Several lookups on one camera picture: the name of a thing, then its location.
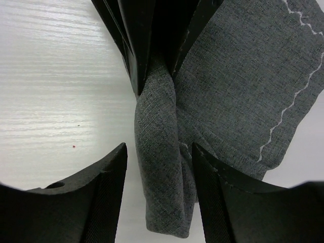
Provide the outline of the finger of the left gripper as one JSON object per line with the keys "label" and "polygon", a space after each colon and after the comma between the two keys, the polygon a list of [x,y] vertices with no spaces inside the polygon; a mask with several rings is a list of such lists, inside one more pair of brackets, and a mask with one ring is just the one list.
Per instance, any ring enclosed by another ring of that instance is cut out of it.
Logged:
{"label": "finger of the left gripper", "polygon": [[117,45],[133,92],[140,96],[150,56],[154,1],[92,0]]}
{"label": "finger of the left gripper", "polygon": [[223,2],[156,1],[152,23],[152,44],[162,54],[175,78],[187,53]]}

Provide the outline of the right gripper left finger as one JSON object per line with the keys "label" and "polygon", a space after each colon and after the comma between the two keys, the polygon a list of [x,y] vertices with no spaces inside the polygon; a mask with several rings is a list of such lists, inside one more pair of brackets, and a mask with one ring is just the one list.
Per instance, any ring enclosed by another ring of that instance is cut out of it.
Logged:
{"label": "right gripper left finger", "polygon": [[114,242],[127,159],[122,143],[46,188],[1,185],[1,242]]}

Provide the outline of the grey cloth napkin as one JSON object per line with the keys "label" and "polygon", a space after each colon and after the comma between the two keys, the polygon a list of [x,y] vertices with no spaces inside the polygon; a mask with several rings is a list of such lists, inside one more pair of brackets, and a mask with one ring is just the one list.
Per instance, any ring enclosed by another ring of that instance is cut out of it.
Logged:
{"label": "grey cloth napkin", "polygon": [[176,77],[154,51],[134,124],[147,229],[189,236],[194,142],[262,180],[322,90],[317,1],[224,1]]}

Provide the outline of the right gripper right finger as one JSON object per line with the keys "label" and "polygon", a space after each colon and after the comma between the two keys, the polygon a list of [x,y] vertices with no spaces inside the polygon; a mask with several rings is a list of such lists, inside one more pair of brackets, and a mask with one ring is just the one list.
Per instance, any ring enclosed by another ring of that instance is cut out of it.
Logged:
{"label": "right gripper right finger", "polygon": [[206,242],[323,242],[323,182],[283,188],[192,145]]}

